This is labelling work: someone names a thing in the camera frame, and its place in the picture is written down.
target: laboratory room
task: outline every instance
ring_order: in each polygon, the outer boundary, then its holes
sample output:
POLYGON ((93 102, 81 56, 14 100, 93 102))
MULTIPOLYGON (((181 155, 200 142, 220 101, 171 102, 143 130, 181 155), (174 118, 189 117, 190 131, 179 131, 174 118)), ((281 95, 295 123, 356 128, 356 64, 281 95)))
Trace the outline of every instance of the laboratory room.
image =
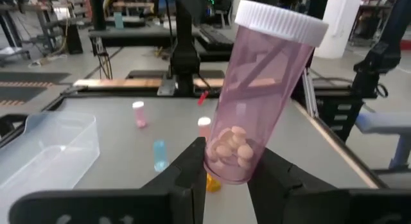
POLYGON ((2 0, 0 224, 410 223, 411 0, 2 0))

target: gray floor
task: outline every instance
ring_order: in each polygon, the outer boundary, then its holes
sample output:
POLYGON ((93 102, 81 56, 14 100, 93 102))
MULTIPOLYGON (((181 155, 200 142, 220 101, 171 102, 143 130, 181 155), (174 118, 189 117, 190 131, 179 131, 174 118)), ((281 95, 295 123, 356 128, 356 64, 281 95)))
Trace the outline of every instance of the gray floor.
MULTIPOLYGON (((32 30, 29 32, 39 33, 39 30, 36 30, 35 25, 33 25, 32 30)), ((84 78, 93 72, 98 66, 97 59, 91 53, 91 43, 87 37, 87 29, 80 31, 80 36, 84 50, 82 55, 69 55, 67 59, 58 59, 37 69, 28 69, 27 66, 30 61, 14 58, 0 71, 65 72, 70 73, 71 76, 63 82, 73 83, 75 80, 84 78)), ((0 44, 3 46, 6 45, 4 41, 3 36, 0 38, 0 44)), ((118 48, 109 48, 108 51, 113 54, 118 51, 118 48)), ((39 57, 39 52, 35 47, 32 48, 32 53, 34 58, 39 57)), ((367 50, 364 48, 350 47, 344 53, 344 56, 338 60, 315 58, 312 64, 313 75, 314 77, 317 75, 353 79, 355 76, 353 65, 362 60, 366 53, 367 50)), ((112 58, 111 62, 115 78, 124 78, 131 70, 155 70, 167 69, 168 67, 167 62, 154 57, 153 47, 125 47, 112 58)), ((201 68, 224 71, 227 68, 227 63, 204 63, 201 68)), ((94 73, 91 78, 99 78, 98 72, 94 73)), ((380 82, 388 88, 390 95, 386 99, 378 98, 367 101, 369 110, 377 112, 410 111, 411 53, 404 52, 398 68, 386 76, 382 76, 380 82)), ((11 112, 36 112, 56 98, 67 87, 67 85, 53 86, 22 106, 0 107, 0 116, 11 112)), ((354 128, 348 138, 347 145, 371 168, 385 168, 394 154, 397 139, 398 137, 391 135, 363 135, 358 129, 354 128)), ((401 183, 396 184, 396 187, 411 187, 411 174, 398 176, 398 179, 401 180, 401 183)))

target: white cap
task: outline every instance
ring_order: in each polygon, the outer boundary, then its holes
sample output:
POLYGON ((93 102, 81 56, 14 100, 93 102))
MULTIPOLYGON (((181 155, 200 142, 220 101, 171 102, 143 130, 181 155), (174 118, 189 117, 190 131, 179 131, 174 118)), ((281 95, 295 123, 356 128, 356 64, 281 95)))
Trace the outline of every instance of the white cap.
POLYGON ((210 125, 211 124, 211 119, 210 117, 200 117, 200 119, 198 119, 198 123, 199 126, 206 126, 206 125, 210 125))
POLYGON ((320 19, 254 1, 241 0, 236 24, 312 47, 319 47, 328 24, 320 19))
POLYGON ((133 103, 133 108, 141 108, 144 106, 144 102, 143 101, 136 101, 133 103))

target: clear plastic container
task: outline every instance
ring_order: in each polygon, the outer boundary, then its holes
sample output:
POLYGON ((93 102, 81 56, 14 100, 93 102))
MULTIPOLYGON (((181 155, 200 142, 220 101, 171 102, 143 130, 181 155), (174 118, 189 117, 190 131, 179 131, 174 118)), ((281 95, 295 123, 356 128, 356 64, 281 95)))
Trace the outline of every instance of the clear plastic container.
POLYGON ((204 162, 212 176, 228 184, 242 184, 252 176, 328 28, 321 20, 247 0, 240 2, 236 23, 240 26, 204 162))
POLYGON ((72 189, 100 154, 96 118, 71 112, 30 115, 24 133, 0 149, 0 224, 20 197, 72 189))

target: pill bottle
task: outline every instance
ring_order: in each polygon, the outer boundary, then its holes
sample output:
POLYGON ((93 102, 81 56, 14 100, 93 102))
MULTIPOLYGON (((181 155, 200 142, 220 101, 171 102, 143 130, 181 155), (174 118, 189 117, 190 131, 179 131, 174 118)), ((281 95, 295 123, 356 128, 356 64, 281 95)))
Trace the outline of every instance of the pill bottle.
POLYGON ((208 173, 228 184, 251 178, 328 28, 319 19, 248 0, 240 1, 235 22, 238 32, 204 161, 208 173))

